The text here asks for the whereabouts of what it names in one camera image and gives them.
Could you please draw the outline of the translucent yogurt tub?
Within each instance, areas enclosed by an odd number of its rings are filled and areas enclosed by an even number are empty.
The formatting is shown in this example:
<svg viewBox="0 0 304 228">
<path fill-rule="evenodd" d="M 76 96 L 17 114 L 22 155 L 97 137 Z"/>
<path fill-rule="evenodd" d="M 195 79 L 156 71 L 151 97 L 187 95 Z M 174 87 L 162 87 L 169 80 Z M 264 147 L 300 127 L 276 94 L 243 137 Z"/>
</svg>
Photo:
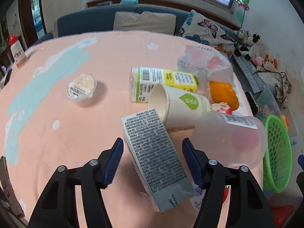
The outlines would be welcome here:
<svg viewBox="0 0 304 228">
<path fill-rule="evenodd" d="M 195 149 L 225 167 L 255 168 L 267 148 L 264 125 L 252 116 L 235 116 L 214 111 L 203 114 L 190 137 Z"/>
</svg>

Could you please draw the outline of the grey white milk carton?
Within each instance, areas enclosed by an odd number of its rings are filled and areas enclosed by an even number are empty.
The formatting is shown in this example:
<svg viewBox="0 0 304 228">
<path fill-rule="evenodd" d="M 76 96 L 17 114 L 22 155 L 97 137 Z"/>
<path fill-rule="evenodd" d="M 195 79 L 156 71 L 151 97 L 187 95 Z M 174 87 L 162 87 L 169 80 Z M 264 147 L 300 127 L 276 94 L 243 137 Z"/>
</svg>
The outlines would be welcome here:
<svg viewBox="0 0 304 228">
<path fill-rule="evenodd" d="M 121 123 L 135 169 L 156 210 L 164 213 L 193 197 L 193 185 L 157 112 L 128 115 Z"/>
</svg>

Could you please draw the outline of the red white wrapper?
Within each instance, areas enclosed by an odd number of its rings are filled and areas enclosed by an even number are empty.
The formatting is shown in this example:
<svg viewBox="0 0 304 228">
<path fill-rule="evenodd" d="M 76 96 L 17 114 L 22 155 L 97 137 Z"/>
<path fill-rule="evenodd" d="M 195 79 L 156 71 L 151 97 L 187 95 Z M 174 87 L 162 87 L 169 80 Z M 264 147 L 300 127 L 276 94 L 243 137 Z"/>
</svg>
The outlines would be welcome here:
<svg viewBox="0 0 304 228">
<path fill-rule="evenodd" d="M 217 113 L 232 115 L 232 110 L 231 110 L 230 106 L 225 102 L 220 102 L 218 104 L 211 104 L 210 109 L 211 109 L 211 111 L 214 111 Z"/>
</svg>

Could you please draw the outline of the orange peel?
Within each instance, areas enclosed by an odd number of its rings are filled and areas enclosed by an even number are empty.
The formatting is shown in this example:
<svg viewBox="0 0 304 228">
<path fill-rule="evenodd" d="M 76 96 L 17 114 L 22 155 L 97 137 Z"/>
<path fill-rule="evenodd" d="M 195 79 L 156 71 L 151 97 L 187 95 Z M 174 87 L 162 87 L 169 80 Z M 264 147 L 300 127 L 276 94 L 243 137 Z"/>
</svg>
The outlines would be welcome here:
<svg viewBox="0 0 304 228">
<path fill-rule="evenodd" d="M 232 111 L 239 108 L 239 99 L 231 84 L 211 81 L 209 87 L 213 102 L 224 102 L 230 106 Z"/>
</svg>

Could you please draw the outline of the white paper cup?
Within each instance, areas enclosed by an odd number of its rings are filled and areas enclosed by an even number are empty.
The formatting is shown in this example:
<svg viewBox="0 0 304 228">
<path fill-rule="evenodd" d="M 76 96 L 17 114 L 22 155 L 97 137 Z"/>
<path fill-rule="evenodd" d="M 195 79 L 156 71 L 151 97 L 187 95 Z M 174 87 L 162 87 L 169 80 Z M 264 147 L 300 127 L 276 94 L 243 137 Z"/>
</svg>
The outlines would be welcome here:
<svg viewBox="0 0 304 228">
<path fill-rule="evenodd" d="M 196 126 L 198 119 L 211 110 L 205 96 L 156 84 L 150 94 L 149 109 L 155 109 L 167 130 Z"/>
</svg>

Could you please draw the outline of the small clear jelly cup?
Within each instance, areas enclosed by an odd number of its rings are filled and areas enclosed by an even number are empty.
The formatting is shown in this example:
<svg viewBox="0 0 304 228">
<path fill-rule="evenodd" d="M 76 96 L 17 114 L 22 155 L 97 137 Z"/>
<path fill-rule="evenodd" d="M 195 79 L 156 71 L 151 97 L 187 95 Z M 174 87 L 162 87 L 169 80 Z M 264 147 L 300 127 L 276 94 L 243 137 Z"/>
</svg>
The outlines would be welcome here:
<svg viewBox="0 0 304 228">
<path fill-rule="evenodd" d="M 93 103 L 97 80 L 91 74 L 76 76 L 66 87 L 64 95 L 67 101 L 79 106 L 88 107 Z"/>
</svg>

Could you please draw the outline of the yellow green juice box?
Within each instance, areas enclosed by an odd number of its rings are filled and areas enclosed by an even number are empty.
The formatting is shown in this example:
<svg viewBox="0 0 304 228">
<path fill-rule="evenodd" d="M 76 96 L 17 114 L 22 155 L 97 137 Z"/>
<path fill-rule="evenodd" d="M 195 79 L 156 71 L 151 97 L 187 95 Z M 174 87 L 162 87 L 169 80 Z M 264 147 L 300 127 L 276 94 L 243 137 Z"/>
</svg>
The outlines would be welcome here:
<svg viewBox="0 0 304 228">
<path fill-rule="evenodd" d="M 154 86 L 166 86 L 194 93 L 198 80 L 191 73 L 150 67 L 132 67 L 129 76 L 129 99 L 131 102 L 148 102 Z"/>
</svg>

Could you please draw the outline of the red plastic stool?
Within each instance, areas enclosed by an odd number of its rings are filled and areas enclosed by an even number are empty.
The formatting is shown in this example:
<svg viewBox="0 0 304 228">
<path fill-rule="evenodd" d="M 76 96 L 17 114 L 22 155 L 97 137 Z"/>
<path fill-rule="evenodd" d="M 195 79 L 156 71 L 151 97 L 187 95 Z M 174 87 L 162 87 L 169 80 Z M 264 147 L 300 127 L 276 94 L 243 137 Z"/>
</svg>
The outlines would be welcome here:
<svg viewBox="0 0 304 228">
<path fill-rule="evenodd" d="M 276 228 L 282 228 L 289 216 L 294 211 L 294 206 L 283 205 L 283 206 L 271 206 L 272 213 L 274 215 Z"/>
</svg>

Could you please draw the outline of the yellow duck toy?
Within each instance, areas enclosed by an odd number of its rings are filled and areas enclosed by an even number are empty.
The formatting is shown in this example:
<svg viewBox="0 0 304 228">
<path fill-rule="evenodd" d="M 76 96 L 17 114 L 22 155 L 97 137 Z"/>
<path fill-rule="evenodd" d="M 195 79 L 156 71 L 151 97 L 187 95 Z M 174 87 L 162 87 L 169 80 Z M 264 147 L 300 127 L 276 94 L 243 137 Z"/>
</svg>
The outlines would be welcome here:
<svg viewBox="0 0 304 228">
<path fill-rule="evenodd" d="M 285 115 L 281 115 L 280 119 L 281 119 L 282 123 L 284 124 L 286 131 L 289 132 L 289 127 L 290 127 L 289 119 Z"/>
</svg>

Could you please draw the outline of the black remote control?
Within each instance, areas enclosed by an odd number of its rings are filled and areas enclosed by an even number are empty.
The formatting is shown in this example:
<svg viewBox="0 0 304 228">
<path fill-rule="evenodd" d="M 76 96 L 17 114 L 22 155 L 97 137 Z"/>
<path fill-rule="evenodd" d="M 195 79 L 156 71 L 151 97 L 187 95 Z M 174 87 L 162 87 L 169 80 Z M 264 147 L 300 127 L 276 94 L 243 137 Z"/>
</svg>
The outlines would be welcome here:
<svg viewBox="0 0 304 228">
<path fill-rule="evenodd" d="M 246 98 L 249 103 L 253 116 L 256 116 L 259 111 L 259 106 L 257 105 L 256 101 L 254 100 L 254 97 L 250 91 L 246 91 L 245 95 L 246 95 Z"/>
</svg>

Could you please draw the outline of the pink patterned tablecloth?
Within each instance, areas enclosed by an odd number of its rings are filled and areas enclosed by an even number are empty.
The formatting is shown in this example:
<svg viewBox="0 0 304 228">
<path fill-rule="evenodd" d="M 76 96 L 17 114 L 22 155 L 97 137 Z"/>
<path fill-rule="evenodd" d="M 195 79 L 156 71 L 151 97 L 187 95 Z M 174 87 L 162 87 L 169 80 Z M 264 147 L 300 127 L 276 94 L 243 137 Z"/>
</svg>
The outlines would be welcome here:
<svg viewBox="0 0 304 228">
<path fill-rule="evenodd" d="M 28 61 L 12 68 L 1 90 L 1 155 L 25 222 L 57 167 L 81 167 L 97 158 L 123 137 L 122 117 L 147 109 L 129 99 L 131 68 L 176 70 L 188 45 L 198 43 L 146 31 L 109 31 L 55 38 L 26 51 Z M 88 107 L 64 95 L 80 74 L 97 80 Z"/>
</svg>

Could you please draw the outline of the grey patterned blanket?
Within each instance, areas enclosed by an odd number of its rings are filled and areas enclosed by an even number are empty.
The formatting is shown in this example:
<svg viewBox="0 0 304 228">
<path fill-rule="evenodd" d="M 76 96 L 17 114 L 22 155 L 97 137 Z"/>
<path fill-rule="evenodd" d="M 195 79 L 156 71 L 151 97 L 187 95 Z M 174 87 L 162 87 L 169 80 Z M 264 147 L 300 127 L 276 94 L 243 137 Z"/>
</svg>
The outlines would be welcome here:
<svg viewBox="0 0 304 228">
<path fill-rule="evenodd" d="M 233 55 L 233 58 L 240 70 L 240 74 L 244 84 L 247 84 L 247 88 L 252 94 L 260 93 L 264 90 L 264 82 L 258 76 L 256 68 L 253 64 L 244 58 L 243 56 Z"/>
</svg>

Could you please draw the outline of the orange fox plush toy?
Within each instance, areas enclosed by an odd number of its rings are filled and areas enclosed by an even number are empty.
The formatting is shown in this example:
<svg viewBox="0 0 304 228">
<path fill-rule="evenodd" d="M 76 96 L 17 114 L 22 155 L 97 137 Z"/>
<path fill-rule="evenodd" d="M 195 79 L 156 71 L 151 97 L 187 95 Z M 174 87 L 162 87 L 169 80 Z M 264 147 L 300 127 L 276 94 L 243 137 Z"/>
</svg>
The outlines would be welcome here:
<svg viewBox="0 0 304 228">
<path fill-rule="evenodd" d="M 275 69 L 278 68 L 278 61 L 275 58 L 273 58 L 273 59 L 269 58 L 268 54 L 266 54 L 264 57 L 264 63 L 271 64 Z"/>
</svg>

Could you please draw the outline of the pink pig plush toy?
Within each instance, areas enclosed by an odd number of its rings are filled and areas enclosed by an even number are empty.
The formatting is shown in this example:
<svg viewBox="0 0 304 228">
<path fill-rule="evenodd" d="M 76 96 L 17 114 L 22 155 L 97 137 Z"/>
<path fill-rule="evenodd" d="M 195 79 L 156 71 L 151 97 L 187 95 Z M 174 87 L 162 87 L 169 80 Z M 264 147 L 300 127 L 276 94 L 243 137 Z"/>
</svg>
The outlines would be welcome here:
<svg viewBox="0 0 304 228">
<path fill-rule="evenodd" d="M 260 56 L 256 56 L 256 57 L 252 58 L 251 61 L 255 66 L 261 67 L 264 64 L 264 59 Z"/>
</svg>

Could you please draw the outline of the beige cushion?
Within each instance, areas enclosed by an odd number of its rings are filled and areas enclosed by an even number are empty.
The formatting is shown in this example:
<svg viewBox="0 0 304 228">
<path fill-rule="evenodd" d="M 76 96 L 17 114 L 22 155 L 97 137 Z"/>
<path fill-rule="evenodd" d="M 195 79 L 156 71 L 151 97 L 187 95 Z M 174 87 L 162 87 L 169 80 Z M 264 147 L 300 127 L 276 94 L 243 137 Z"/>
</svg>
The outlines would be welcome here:
<svg viewBox="0 0 304 228">
<path fill-rule="evenodd" d="M 114 31 L 149 31 L 174 35 L 176 27 L 176 15 L 170 13 L 157 13 L 144 11 L 116 12 L 114 17 Z"/>
</svg>

